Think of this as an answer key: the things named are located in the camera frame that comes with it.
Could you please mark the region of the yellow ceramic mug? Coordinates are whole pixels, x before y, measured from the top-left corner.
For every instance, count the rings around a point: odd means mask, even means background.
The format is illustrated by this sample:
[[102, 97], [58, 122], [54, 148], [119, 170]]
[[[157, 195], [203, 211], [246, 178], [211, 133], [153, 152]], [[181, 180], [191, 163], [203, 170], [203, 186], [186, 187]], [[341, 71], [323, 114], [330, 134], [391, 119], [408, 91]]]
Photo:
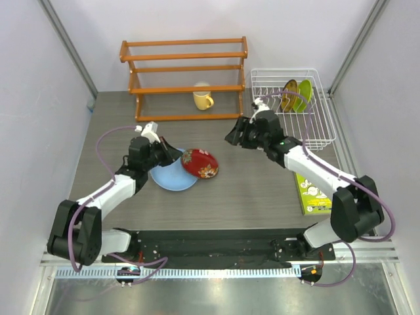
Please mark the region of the yellow ceramic mug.
[[197, 109], [201, 111], [210, 109], [215, 103], [210, 91], [193, 92], [193, 97]]

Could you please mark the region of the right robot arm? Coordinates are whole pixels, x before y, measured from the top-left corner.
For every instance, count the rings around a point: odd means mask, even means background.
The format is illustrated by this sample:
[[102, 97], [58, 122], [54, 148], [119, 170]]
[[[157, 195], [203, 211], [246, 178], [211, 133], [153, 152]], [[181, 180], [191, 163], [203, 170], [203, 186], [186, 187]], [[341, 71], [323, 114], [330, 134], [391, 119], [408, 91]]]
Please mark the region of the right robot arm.
[[300, 140], [284, 134], [272, 110], [238, 118], [225, 140], [246, 149], [263, 149], [269, 160], [303, 176], [331, 200], [330, 218], [313, 224], [297, 236], [296, 250], [300, 257], [311, 259], [321, 247], [333, 242], [351, 243], [384, 221], [372, 178], [357, 178], [312, 154]]

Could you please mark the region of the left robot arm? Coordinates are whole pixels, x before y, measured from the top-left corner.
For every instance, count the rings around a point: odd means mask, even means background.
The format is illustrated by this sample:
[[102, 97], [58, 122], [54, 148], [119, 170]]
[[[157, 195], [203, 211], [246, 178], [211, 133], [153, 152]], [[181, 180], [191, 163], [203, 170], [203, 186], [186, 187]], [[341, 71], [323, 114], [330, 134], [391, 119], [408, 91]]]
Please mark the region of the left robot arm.
[[134, 232], [123, 228], [103, 230], [103, 220], [123, 201], [137, 194], [157, 166], [166, 167], [182, 156], [163, 137], [151, 141], [144, 136], [131, 140], [122, 166], [112, 179], [77, 201], [65, 199], [56, 210], [47, 252], [68, 259], [74, 268], [89, 266], [99, 256], [117, 253], [134, 261], [140, 253]]

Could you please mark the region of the blue plate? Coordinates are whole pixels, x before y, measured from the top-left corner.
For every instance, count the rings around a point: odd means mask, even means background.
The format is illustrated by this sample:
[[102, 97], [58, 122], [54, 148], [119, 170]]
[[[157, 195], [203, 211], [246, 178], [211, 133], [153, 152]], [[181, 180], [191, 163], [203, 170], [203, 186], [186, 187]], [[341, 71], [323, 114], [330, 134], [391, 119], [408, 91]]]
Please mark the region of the blue plate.
[[158, 186], [172, 192], [187, 190], [198, 181], [198, 178], [184, 169], [181, 158], [178, 158], [176, 162], [168, 166], [154, 167], [150, 171], [150, 175]]

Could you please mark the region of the brown yellow plate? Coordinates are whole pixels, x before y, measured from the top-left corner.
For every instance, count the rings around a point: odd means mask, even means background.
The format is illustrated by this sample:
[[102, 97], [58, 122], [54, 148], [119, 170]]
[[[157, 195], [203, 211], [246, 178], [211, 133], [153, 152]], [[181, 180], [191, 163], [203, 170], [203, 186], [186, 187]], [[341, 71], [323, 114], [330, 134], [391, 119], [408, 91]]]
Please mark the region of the brown yellow plate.
[[290, 79], [283, 87], [282, 92], [280, 107], [282, 112], [290, 112], [297, 100], [297, 81], [295, 79]]

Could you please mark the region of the green plate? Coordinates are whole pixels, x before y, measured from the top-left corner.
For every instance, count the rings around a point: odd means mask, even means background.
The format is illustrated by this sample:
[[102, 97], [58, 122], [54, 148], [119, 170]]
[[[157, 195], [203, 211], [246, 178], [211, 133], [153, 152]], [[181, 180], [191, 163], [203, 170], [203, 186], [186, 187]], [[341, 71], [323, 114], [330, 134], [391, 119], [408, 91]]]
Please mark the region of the green plate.
[[299, 94], [304, 98], [304, 100], [298, 96], [293, 106], [293, 111], [301, 113], [306, 109], [308, 103], [310, 102], [310, 99], [312, 98], [313, 90], [311, 81], [307, 79], [301, 81], [298, 84], [298, 90]]

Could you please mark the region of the red floral plate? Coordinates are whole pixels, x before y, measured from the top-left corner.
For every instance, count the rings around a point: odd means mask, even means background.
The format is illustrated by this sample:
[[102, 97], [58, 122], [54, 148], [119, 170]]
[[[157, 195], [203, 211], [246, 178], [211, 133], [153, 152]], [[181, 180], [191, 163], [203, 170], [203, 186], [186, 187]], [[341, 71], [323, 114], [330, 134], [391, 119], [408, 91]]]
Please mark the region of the red floral plate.
[[199, 179], [211, 179], [219, 172], [219, 163], [215, 157], [206, 150], [187, 149], [181, 157], [184, 170]]

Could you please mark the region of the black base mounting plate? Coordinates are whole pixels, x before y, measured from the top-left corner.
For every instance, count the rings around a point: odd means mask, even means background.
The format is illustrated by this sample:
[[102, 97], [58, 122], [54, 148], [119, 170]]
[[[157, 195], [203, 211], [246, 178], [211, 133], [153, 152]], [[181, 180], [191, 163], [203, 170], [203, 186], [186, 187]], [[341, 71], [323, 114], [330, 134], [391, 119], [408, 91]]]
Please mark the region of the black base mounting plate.
[[333, 261], [328, 243], [304, 244], [303, 229], [137, 230], [128, 251], [119, 255], [150, 263], [167, 257], [166, 268], [191, 270], [289, 268], [298, 261]]

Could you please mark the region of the orange wooden shelf rack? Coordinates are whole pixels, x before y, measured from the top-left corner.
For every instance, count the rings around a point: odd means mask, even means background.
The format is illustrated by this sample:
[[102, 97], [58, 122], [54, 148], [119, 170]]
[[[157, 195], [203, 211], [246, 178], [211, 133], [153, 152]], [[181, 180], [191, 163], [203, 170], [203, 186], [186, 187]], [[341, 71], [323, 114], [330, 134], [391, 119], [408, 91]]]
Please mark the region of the orange wooden shelf rack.
[[[246, 37], [123, 41], [119, 59], [129, 67], [128, 92], [136, 98], [135, 120], [196, 121], [243, 115]], [[143, 105], [146, 95], [205, 94], [203, 110], [164, 110]]]

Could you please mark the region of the green booklet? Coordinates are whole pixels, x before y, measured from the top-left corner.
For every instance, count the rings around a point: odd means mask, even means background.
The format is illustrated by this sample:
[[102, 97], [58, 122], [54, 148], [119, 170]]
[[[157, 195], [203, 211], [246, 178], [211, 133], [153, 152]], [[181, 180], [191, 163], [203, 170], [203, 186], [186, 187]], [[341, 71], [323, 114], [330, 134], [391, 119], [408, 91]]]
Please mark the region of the green booklet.
[[329, 215], [331, 200], [315, 185], [300, 174], [294, 173], [301, 210], [304, 216]]

